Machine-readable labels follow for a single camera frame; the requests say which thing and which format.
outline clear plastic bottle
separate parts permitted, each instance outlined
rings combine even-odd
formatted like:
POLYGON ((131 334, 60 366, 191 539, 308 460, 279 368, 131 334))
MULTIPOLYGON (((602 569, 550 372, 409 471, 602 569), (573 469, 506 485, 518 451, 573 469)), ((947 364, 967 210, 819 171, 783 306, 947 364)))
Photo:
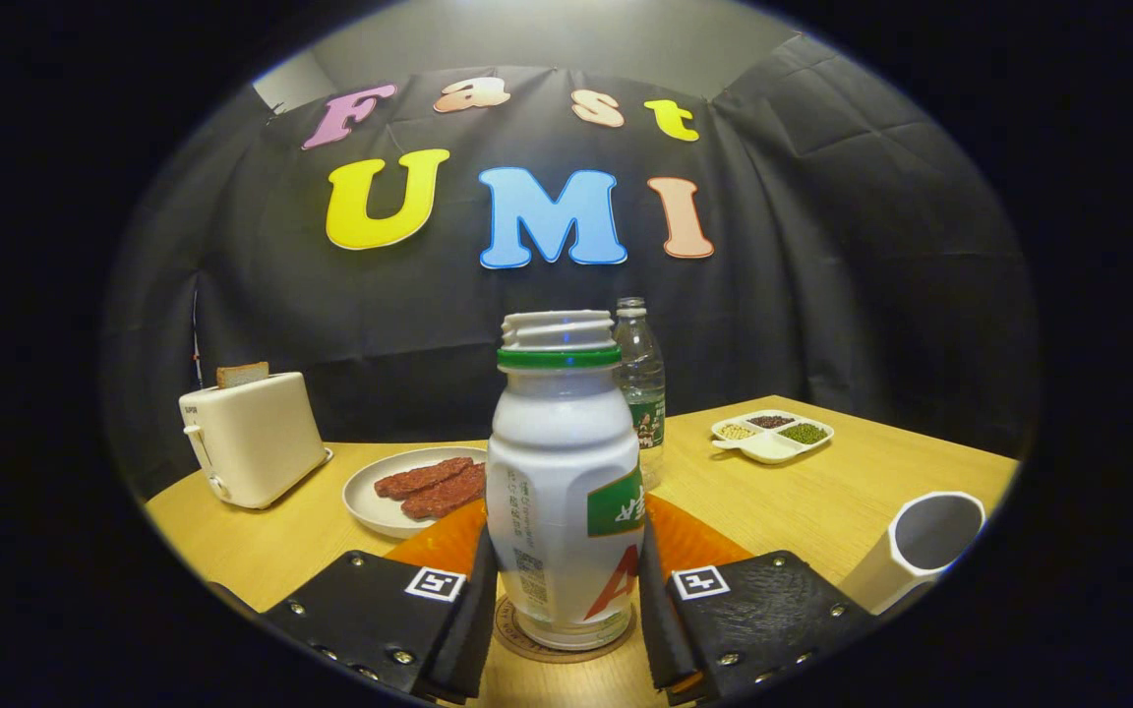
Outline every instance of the clear plastic bottle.
POLYGON ((615 322, 615 341, 623 355, 615 368, 615 382, 629 402, 632 428, 641 441, 641 478, 648 492, 662 480, 662 438, 667 417, 662 351, 646 322, 642 297, 621 297, 615 322))

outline green label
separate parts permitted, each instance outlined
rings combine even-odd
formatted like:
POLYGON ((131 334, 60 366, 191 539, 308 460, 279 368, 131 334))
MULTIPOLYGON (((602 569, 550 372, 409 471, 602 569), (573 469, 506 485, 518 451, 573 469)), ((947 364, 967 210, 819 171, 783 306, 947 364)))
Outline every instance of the green label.
POLYGON ((637 430, 637 440, 641 441, 641 450, 662 444, 662 423, 667 417, 667 409, 662 400, 651 403, 632 403, 632 429, 637 430))
POLYGON ((645 524, 645 487, 641 466, 588 495, 588 535, 630 532, 645 524))

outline toaster lever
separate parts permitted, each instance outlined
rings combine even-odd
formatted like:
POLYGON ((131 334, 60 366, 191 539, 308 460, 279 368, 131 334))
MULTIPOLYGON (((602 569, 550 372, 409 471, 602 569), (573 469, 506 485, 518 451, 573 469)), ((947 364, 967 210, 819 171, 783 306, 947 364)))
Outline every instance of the toaster lever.
POLYGON ((198 466, 203 467, 204 471, 211 472, 213 470, 213 462, 208 460, 207 449, 204 447, 203 429, 199 426, 186 426, 181 428, 181 432, 190 440, 190 446, 195 450, 195 458, 198 458, 198 466))

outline letter m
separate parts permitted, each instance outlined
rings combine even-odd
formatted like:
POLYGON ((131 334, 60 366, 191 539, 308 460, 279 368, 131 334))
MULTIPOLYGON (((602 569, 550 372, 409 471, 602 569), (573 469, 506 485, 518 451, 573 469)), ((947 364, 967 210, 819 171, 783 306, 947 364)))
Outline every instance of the letter m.
POLYGON ((615 233, 611 207, 614 176, 579 170, 566 180, 556 201, 522 168, 484 170, 480 181, 492 189, 492 242, 480 254, 484 267, 530 264, 531 251, 520 242, 520 225, 551 264, 562 255, 571 225, 576 228, 576 245, 570 248, 570 259, 577 264, 612 265, 629 258, 615 233))

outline white plate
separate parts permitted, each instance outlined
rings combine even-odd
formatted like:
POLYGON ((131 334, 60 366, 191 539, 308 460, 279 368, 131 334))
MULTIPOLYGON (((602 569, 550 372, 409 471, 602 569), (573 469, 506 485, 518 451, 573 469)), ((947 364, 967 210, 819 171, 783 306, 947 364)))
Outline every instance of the white plate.
POLYGON ((796 454, 802 454, 803 452, 810 452, 821 444, 828 443, 833 440, 833 428, 830 426, 824 425, 821 421, 815 421, 812 418, 806 416, 799 416, 798 413, 791 413, 790 411, 777 411, 777 409, 765 409, 765 411, 751 411, 744 413, 743 416, 734 416, 732 418, 725 418, 723 421, 716 421, 712 425, 712 434, 715 437, 725 441, 725 443, 732 444, 736 450, 746 453, 747 458, 751 460, 764 462, 765 466, 775 466, 777 462, 786 461, 790 458, 796 457, 796 454), (793 418, 792 421, 786 423, 786 425, 777 426, 774 428, 764 428, 751 423, 749 418, 757 418, 759 416, 781 416, 782 418, 793 418), (730 440, 719 434, 721 427, 733 423, 733 425, 742 426, 746 429, 759 430, 750 437, 743 437, 742 440, 730 440), (790 440, 781 435, 780 430, 792 428, 799 423, 810 423, 828 435, 824 436, 823 440, 816 441, 813 444, 803 444, 799 441, 790 440))
POLYGON ((369 466, 361 467, 343 485, 343 505, 356 520, 375 532, 395 538, 409 538, 436 522, 435 519, 415 521, 400 510, 401 502, 378 496, 374 483, 399 472, 408 472, 417 467, 434 466, 452 458, 470 458, 475 462, 487 461, 485 450, 478 447, 427 447, 392 454, 369 466))

